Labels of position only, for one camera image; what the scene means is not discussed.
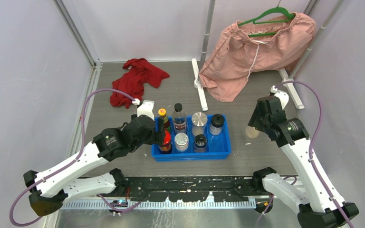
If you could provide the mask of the yellow cap sauce bottle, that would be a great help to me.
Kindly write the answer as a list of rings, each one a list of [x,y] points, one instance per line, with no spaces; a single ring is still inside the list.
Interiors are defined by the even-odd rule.
[[[170,121],[169,121],[169,117],[167,116],[167,111],[164,108],[160,108],[158,110],[158,114],[159,117],[161,117],[163,119],[163,126],[164,129],[168,132],[171,133],[171,125],[170,125]]]

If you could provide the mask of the clear bottle black cap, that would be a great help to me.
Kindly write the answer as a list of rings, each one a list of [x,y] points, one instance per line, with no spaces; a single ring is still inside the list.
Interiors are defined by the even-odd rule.
[[[175,134],[187,133],[187,115],[183,111],[183,106],[181,103],[176,103],[174,105],[172,119]]]

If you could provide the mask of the yellow lid grain jar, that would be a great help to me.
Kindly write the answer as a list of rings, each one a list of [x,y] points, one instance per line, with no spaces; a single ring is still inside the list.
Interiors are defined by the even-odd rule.
[[[246,126],[245,135],[250,139],[255,139],[259,136],[260,131],[251,126]]]

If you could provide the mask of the red lid chili jar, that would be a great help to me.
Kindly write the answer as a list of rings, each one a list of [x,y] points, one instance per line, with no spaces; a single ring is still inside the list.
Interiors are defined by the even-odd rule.
[[[159,146],[161,154],[170,154],[172,152],[172,137],[171,134],[166,130],[163,144]]]

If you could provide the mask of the white lid sago jar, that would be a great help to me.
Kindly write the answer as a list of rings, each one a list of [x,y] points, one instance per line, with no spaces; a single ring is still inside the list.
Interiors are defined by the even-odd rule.
[[[176,152],[186,152],[189,148],[189,137],[186,133],[177,133],[174,138]]]

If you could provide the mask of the silver lid grain jar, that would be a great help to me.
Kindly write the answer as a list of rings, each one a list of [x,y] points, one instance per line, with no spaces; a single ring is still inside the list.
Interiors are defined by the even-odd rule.
[[[196,112],[191,117],[192,120],[192,135],[195,137],[199,134],[204,134],[208,121],[207,115],[203,112]]]

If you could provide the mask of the small black cap shaker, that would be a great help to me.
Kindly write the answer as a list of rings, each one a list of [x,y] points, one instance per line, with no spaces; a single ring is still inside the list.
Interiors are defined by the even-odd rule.
[[[208,141],[204,134],[199,134],[194,138],[193,150],[196,153],[203,153],[207,150]]]

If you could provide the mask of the blue plastic divided bin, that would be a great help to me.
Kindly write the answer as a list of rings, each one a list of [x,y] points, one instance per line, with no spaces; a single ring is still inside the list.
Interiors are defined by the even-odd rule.
[[[204,131],[204,135],[207,138],[207,147],[204,152],[194,151],[194,136],[192,134],[192,116],[187,116],[187,134],[189,137],[188,149],[184,152],[178,152],[174,145],[175,133],[172,132],[172,149],[171,153],[164,154],[160,151],[157,145],[152,145],[151,155],[157,162],[170,162],[170,161],[187,161],[187,160],[216,160],[226,159],[231,153],[231,141],[229,135],[229,124],[225,117],[224,125],[222,126],[221,133],[219,135],[212,135],[210,133],[211,126],[211,114],[207,115],[208,121]]]

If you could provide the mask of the black cap shaker bottle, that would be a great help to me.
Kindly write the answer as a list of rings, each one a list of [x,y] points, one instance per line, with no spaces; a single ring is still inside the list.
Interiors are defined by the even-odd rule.
[[[210,123],[210,134],[212,135],[219,135],[222,132],[222,128],[225,123],[225,118],[221,114],[214,114],[211,117],[211,123]]]

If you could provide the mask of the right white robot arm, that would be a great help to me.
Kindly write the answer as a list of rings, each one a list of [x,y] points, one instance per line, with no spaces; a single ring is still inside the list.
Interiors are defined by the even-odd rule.
[[[323,170],[309,134],[298,118],[287,119],[288,96],[262,97],[248,125],[265,133],[284,152],[300,177],[305,192],[287,183],[273,168],[255,171],[252,187],[257,194],[271,193],[296,214],[303,228],[339,228],[359,214],[355,203],[347,202]]]

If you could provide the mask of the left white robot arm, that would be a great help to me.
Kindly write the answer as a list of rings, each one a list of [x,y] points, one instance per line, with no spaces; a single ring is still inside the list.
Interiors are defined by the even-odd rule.
[[[42,172],[23,175],[30,187],[29,203],[40,217],[59,210],[65,203],[97,194],[125,194],[129,183],[120,169],[92,178],[82,178],[88,171],[116,158],[135,152],[143,144],[163,145],[164,120],[146,115],[133,115],[131,122],[118,128],[106,128],[78,154]]]

